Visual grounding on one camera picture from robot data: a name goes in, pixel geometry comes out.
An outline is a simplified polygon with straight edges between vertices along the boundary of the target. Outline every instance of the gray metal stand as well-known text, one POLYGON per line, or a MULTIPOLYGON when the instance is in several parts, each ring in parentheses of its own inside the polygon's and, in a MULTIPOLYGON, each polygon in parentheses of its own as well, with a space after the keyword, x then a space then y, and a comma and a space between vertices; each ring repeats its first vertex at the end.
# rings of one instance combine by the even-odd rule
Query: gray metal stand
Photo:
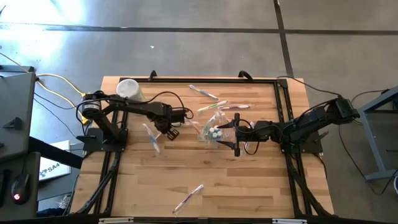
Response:
POLYGON ((398 111, 377 110, 397 97, 398 86, 358 110, 379 169, 377 172, 365 175, 366 180, 390 178, 397 169, 390 163, 387 152, 398 150, 398 111))

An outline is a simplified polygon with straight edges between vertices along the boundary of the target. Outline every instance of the black metal frame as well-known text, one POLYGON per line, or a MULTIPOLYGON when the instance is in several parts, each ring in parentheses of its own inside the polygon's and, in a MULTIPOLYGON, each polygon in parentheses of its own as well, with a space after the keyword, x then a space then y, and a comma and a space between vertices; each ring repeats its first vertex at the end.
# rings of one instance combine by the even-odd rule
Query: black metal frame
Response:
POLYGON ((28 153, 30 152, 39 152, 44 158, 52 159, 76 169, 80 169, 83 161, 80 156, 61 150, 33 137, 29 137, 28 153))
MULTIPOLYGON (((287 86, 286 80, 276 80, 276 79, 253 79, 250 77, 249 74, 242 71, 239 73, 239 77, 246 77, 246 79, 229 79, 229 78, 158 78, 156 75, 151 75, 150 78, 132 78, 139 83, 253 83, 253 84, 271 84, 274 87, 275 91, 275 98, 277 104, 277 110, 279 115, 279 121, 284 122, 284 111, 282 108, 282 101, 280 97, 280 87, 282 87, 286 108, 287 108, 287 116, 288 119, 293 118, 293 111, 292 105, 290 102, 289 96, 289 89, 287 86)), ((118 112, 115 111, 112 117, 112 122, 117 122, 118 119, 118 112)), ((126 124, 127 122, 127 113, 123 113, 123 123, 126 124)), ((120 160, 121 153, 116 152, 115 159, 120 160)), ((109 178, 107 176, 108 173, 108 164, 110 158, 110 152, 105 152, 103 167, 101 170, 101 178, 100 183, 103 183, 102 180, 109 178)), ((365 221, 365 220, 354 220, 349 218, 339 218, 337 216, 328 216, 324 213, 321 213, 320 216, 312 215, 312 207, 310 202, 314 202, 315 197, 311 193, 309 193, 310 197, 307 197, 305 191, 310 192, 307 188, 307 184, 305 182, 305 174, 303 169, 303 162, 301 158, 301 152, 294 153, 297 159, 297 167, 298 169, 295 170, 294 173, 290 173, 290 168, 292 167, 292 154, 291 153, 284 153, 285 160, 287 163, 288 168, 288 177, 289 177, 289 185, 290 185, 290 193, 292 196, 292 204, 294 210, 294 219, 304 219, 307 220, 309 223, 367 223, 367 224, 381 224, 381 222, 373 222, 373 221, 365 221), (305 213, 302 213, 299 207, 299 200, 297 197, 297 189, 296 189, 296 180, 294 179, 294 175, 297 177, 297 174, 301 179, 299 179, 298 185, 305 186, 305 189, 302 188, 304 194, 304 205, 305 205, 305 213)), ((106 204, 106 208, 103 213, 100 213, 101 210, 101 201, 102 201, 102 192, 101 195, 98 197, 98 200, 95 201, 95 207, 93 210, 93 214, 70 214, 65 217, 51 217, 51 218, 36 218, 31 220, 20 220, 19 223, 71 223, 71 222, 79 222, 79 223, 97 223, 100 218, 109 218, 111 217, 111 210, 113 205, 113 197, 114 191, 116 188, 116 179, 118 176, 118 165, 116 166, 115 174, 112 176, 109 193, 108 193, 108 200, 106 204)), ((193 222, 198 224, 209 224, 209 223, 273 223, 275 222, 275 218, 172 218, 172 217, 126 217, 126 221, 135 223, 179 223, 179 222, 193 222)))

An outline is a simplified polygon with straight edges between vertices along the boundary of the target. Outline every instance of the white cup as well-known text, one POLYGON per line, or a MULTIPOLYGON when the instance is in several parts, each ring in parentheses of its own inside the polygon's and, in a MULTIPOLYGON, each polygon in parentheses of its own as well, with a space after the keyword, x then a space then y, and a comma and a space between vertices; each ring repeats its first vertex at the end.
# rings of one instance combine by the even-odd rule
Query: white cup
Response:
POLYGON ((127 97, 130 100, 141 102, 146 101, 138 82, 130 78, 119 82, 118 86, 116 87, 116 93, 119 96, 127 97))

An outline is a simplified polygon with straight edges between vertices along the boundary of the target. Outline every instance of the yellow cable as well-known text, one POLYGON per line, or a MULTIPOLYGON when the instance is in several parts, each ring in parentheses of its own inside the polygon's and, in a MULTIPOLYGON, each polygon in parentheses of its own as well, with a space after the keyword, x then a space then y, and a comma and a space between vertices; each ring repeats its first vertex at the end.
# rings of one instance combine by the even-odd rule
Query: yellow cable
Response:
MULTIPOLYGON (((70 103, 73 107, 76 107, 70 100, 68 100, 67 98, 65 98, 65 97, 62 96, 61 94, 56 93, 56 92, 54 92, 54 91, 52 91, 52 90, 49 90, 47 87, 45 87, 45 86, 43 85, 42 82, 37 81, 37 83, 38 83, 44 90, 46 90, 46 91, 48 91, 48 92, 50 92, 50 93, 52 93, 52 94, 54 94, 54 95, 57 95, 57 96, 61 97, 62 99, 66 100, 68 103, 70 103)), ((88 120, 81 114, 80 111, 78 111, 78 113, 79 113, 80 116, 81 116, 81 122, 82 122, 83 124, 86 124, 86 123, 88 122, 88 120)))
POLYGON ((8 60, 14 62, 16 65, 18 65, 23 71, 25 71, 26 73, 29 73, 26 69, 24 69, 24 67, 22 67, 22 65, 18 64, 16 61, 14 61, 13 59, 9 58, 7 55, 3 54, 0 52, 1 55, 5 56, 8 60))
MULTIPOLYGON (((27 71, 26 69, 24 69, 24 67, 22 67, 20 64, 18 64, 16 61, 14 61, 13 59, 9 58, 7 55, 5 55, 5 54, 3 54, 3 53, 1 53, 1 52, 0 52, 0 54, 3 55, 4 57, 6 57, 8 60, 14 62, 16 65, 20 66, 20 68, 23 69, 23 71, 25 71, 26 73, 28 73, 28 71, 27 71)), ((68 81, 66 78, 63 78, 63 77, 60 76, 60 75, 51 74, 51 73, 43 73, 43 74, 38 74, 38 75, 36 75, 36 76, 39 77, 39 76, 44 76, 44 75, 49 75, 49 76, 61 78, 61 79, 65 80, 70 86, 72 86, 72 88, 74 88, 74 89, 81 95, 81 97, 83 97, 83 96, 86 95, 85 93, 83 93, 83 92, 81 92, 80 90, 78 90, 70 81, 68 81)), ((37 81, 37 82, 39 83, 40 86, 43 87, 44 90, 47 90, 48 92, 50 92, 50 93, 52 93, 52 94, 54 94, 54 95, 57 95, 57 96, 61 97, 62 99, 66 100, 68 103, 70 103, 73 107, 76 107, 70 100, 68 100, 67 98, 65 98, 65 97, 62 96, 61 94, 56 93, 56 92, 54 92, 54 91, 52 91, 52 90, 49 90, 49 89, 46 88, 46 87, 43 85, 43 83, 41 83, 40 81, 37 81)), ((79 114, 80 114, 80 116, 81 116, 81 122, 82 122, 83 124, 86 124, 86 123, 88 122, 87 118, 85 118, 85 117, 81 114, 80 111, 78 111, 78 112, 79 112, 79 114)))
POLYGON ((78 90, 69 80, 67 80, 66 78, 60 76, 60 75, 56 75, 56 74, 51 74, 51 73, 43 73, 43 74, 38 74, 36 75, 37 77, 40 76, 44 76, 44 75, 49 75, 49 76, 53 76, 53 77, 57 77, 57 78, 61 78, 63 80, 65 80, 65 82, 67 82, 70 86, 72 86, 72 88, 74 88, 80 95, 81 97, 85 96, 86 93, 81 92, 80 90, 78 90))

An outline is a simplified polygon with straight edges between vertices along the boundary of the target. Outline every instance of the black cable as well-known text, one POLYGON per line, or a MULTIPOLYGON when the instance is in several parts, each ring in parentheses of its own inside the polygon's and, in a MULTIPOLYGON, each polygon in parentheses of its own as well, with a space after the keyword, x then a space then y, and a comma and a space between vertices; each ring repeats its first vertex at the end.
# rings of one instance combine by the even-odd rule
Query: black cable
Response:
POLYGON ((313 89, 313 90, 320 91, 320 92, 323 92, 323 93, 330 93, 330 94, 333 94, 333 95, 338 96, 339 98, 342 98, 342 96, 341 96, 340 94, 338 94, 338 93, 335 93, 335 92, 332 92, 332 91, 328 91, 328 90, 320 90, 320 89, 318 89, 318 88, 315 88, 314 86, 311 86, 311 85, 309 85, 309 84, 307 84, 307 83, 305 83, 305 82, 301 82, 300 80, 295 79, 295 78, 293 78, 293 77, 289 77, 289 76, 287 76, 287 75, 282 75, 282 76, 276 77, 276 79, 278 79, 278 78, 291 78, 291 79, 295 80, 296 82, 299 82, 299 83, 301 83, 301 84, 304 84, 304 85, 310 87, 310 88, 313 89))
POLYGON ((86 129, 85 129, 85 135, 87 135, 87 130, 88 130, 88 128, 90 127, 90 125, 93 123, 93 121, 92 120, 89 120, 89 123, 87 124, 87 126, 86 126, 86 129))
POLYGON ((70 128, 67 126, 67 124, 65 124, 57 115, 55 115, 52 111, 50 111, 47 107, 45 107, 41 102, 37 101, 35 98, 33 98, 33 100, 36 101, 36 103, 42 105, 48 112, 50 112, 52 115, 54 115, 70 132, 70 134, 72 134, 74 137, 76 137, 73 132, 70 130, 70 128))
MULTIPOLYGON (((344 144, 343 138, 341 137, 341 131, 340 131, 340 125, 338 126, 338 135, 340 137, 340 141, 344 147, 344 150, 347 152, 349 158, 351 159, 351 161, 353 161, 354 166, 356 167, 356 169, 358 170, 358 172, 361 174, 362 178, 366 180, 365 175, 362 173, 361 169, 359 169, 358 165, 355 163, 353 157, 351 156, 351 154, 348 152, 346 145, 344 144)), ((373 191, 373 193, 375 193, 376 195, 380 196, 382 194, 384 194, 384 192, 386 191, 388 185, 390 184, 391 180, 394 178, 394 176, 397 174, 398 169, 391 175, 390 179, 388 180, 386 186, 383 188, 383 190, 381 191, 381 193, 377 193, 370 185, 368 185, 368 187, 373 191)))
POLYGON ((70 196, 69 203, 68 203, 67 207, 65 208, 65 210, 63 211, 62 216, 66 215, 69 212, 70 206, 72 205, 72 200, 73 200, 73 196, 75 196, 76 184, 77 184, 78 178, 79 178, 79 174, 76 176, 75 183, 73 184, 72 194, 70 196))
POLYGON ((179 222, 175 222, 175 223, 171 223, 171 224, 181 224, 181 223, 188 223, 188 222, 197 223, 197 220, 184 220, 184 221, 179 221, 179 222))
POLYGON ((62 107, 62 106, 56 105, 55 103, 53 103, 53 102, 51 102, 50 100, 44 98, 43 96, 40 96, 40 95, 37 94, 37 93, 34 93, 34 94, 35 94, 36 96, 38 96, 39 98, 41 98, 41 99, 43 99, 43 100, 45 100, 45 101, 51 103, 52 105, 56 106, 57 108, 61 108, 61 109, 63 109, 63 110, 70 110, 70 109, 75 109, 75 108, 76 108, 75 106, 74 106, 74 107, 71 107, 71 108, 64 108, 64 107, 62 107))
POLYGON ((236 120, 235 123, 234 123, 234 127, 235 127, 235 129, 236 129, 237 131, 239 131, 240 133, 244 133, 244 134, 251 134, 251 133, 254 133, 254 132, 256 132, 256 131, 258 131, 258 130, 260 130, 260 129, 262 129, 262 128, 269 128, 269 126, 268 126, 268 127, 259 128, 259 129, 257 129, 257 130, 253 130, 253 127, 251 126, 250 122, 247 121, 247 120, 245 120, 245 119, 236 120), (238 124, 239 124, 240 121, 244 121, 246 124, 248 124, 251 131, 242 131, 242 130, 240 130, 239 127, 238 127, 238 124))
POLYGON ((255 153, 257 153, 257 150, 259 150, 259 145, 260 145, 260 142, 257 142, 256 150, 255 150, 253 153, 249 153, 249 152, 246 150, 246 147, 243 147, 243 149, 244 149, 244 151, 245 151, 248 155, 253 156, 255 153))
POLYGON ((26 157, 27 157, 27 155, 28 155, 28 153, 26 153, 26 154, 24 155, 24 161, 23 161, 23 163, 22 163, 21 174, 24 174, 24 173, 25 173, 25 166, 26 166, 26 157))
MULTIPOLYGON (((150 99, 150 100, 148 100, 148 101, 139 102, 139 103, 135 103, 135 104, 150 103, 151 101, 153 101, 154 99, 156 99, 158 96, 160 96, 160 95, 162 95, 162 94, 165 94, 165 93, 170 93, 170 94, 173 94, 174 96, 176 96, 177 99, 178 99, 178 100, 180 101, 180 103, 181 103, 182 109, 183 109, 184 111, 186 111, 186 112, 187 112, 187 110, 188 110, 188 111, 190 111, 190 112, 192 113, 192 110, 186 108, 186 107, 184 106, 184 103, 182 103, 181 98, 180 98, 176 93, 174 93, 174 92, 172 92, 172 91, 163 91, 163 92, 160 92, 160 93, 156 94, 154 97, 152 97, 152 99, 150 99)), ((193 118, 193 113, 192 113, 192 117, 189 118, 187 115, 185 115, 185 117, 186 117, 187 119, 192 119, 192 118, 193 118)))
POLYGON ((282 141, 282 136, 285 136, 285 137, 286 137, 286 135, 282 132, 282 130, 280 129, 280 127, 278 127, 278 126, 276 126, 276 125, 272 125, 272 126, 275 127, 275 128, 277 128, 277 129, 279 130, 279 132, 280 132, 279 142, 281 142, 281 141, 282 141))
POLYGON ((184 110, 184 112, 187 114, 188 112, 191 112, 191 114, 192 114, 192 116, 191 117, 188 117, 187 115, 185 115, 185 117, 187 118, 187 119, 192 119, 193 118, 193 112, 192 112, 192 110, 190 109, 190 108, 183 108, 183 107, 176 107, 176 108, 173 108, 173 109, 183 109, 184 110))
POLYGON ((81 119, 78 117, 78 109, 79 109, 80 104, 76 107, 76 119, 79 121, 79 123, 81 124, 81 130, 83 131, 83 134, 85 134, 85 125, 83 124, 83 122, 81 121, 81 119))
POLYGON ((326 165, 325 162, 323 161, 323 159, 316 153, 313 154, 316 158, 319 159, 319 161, 322 163, 323 165, 323 169, 325 170, 325 176, 326 176, 326 180, 328 179, 328 172, 326 171, 326 165))
MULTIPOLYGON (((363 94, 365 94, 365 93, 379 93, 379 92, 382 92, 382 91, 385 91, 385 90, 372 90, 372 91, 365 91, 365 92, 359 93, 359 94, 357 94, 356 96, 353 97, 353 99, 351 100, 351 104, 353 104, 354 100, 355 100, 357 97, 359 97, 359 96, 361 96, 361 95, 363 95, 363 94)), ((354 120, 354 123, 359 124, 359 125, 362 125, 362 122, 357 121, 356 119, 354 120)))

